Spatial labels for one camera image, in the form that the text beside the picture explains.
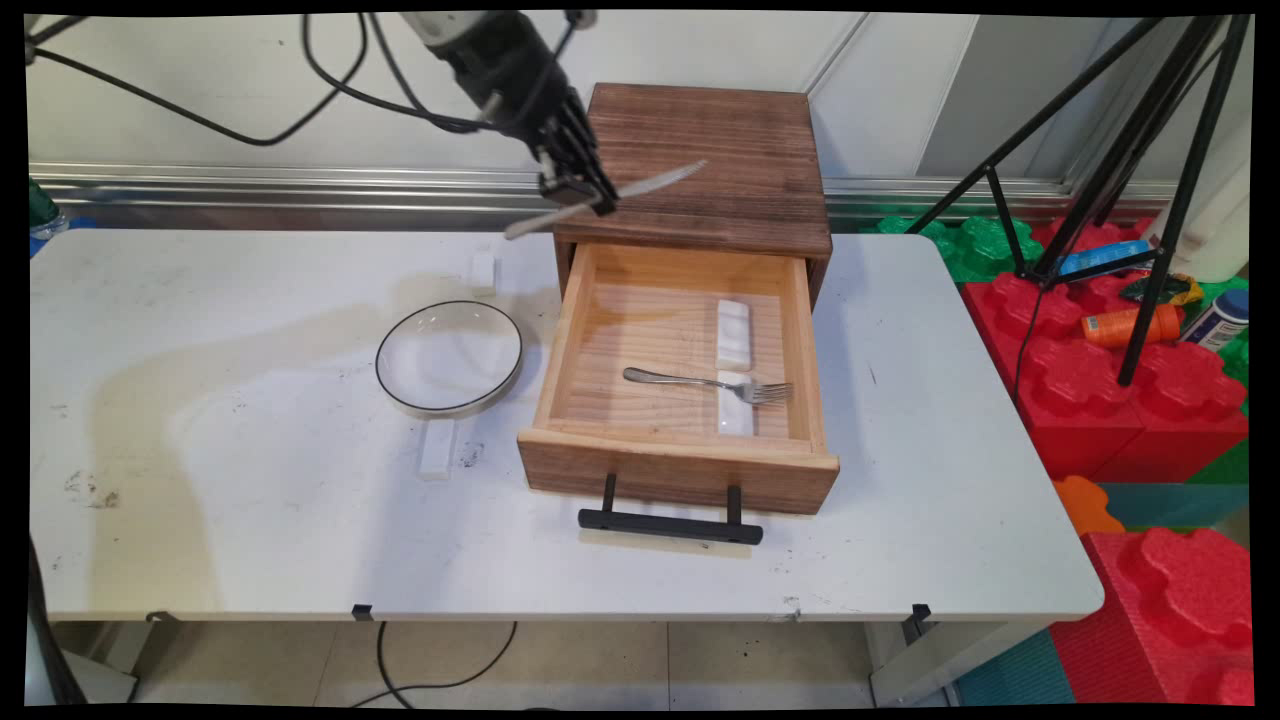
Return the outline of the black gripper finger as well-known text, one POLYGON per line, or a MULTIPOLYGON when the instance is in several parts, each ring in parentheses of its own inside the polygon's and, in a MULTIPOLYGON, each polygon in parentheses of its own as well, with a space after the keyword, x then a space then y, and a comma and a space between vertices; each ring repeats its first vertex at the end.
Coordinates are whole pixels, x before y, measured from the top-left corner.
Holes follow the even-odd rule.
POLYGON ((612 214, 620 195, 598 154, 598 141, 575 88, 567 88, 556 113, 556 201, 586 202, 595 214, 612 214))
POLYGON ((594 214, 605 214, 605 172, 590 127, 543 126, 536 152, 544 199, 561 206, 585 202, 594 214))

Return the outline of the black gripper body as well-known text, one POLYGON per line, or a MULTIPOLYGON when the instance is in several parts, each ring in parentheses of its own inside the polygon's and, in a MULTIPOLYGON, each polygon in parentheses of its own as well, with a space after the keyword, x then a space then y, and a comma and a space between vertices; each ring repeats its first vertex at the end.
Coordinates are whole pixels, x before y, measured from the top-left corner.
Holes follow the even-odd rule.
POLYGON ((570 86, 559 64, 576 31, 576 14, 549 47, 522 12, 430 12, 428 50, 448 64, 454 82, 480 109, 480 118, 435 123, 453 132, 492 129, 504 136, 539 136, 556 124, 570 86))

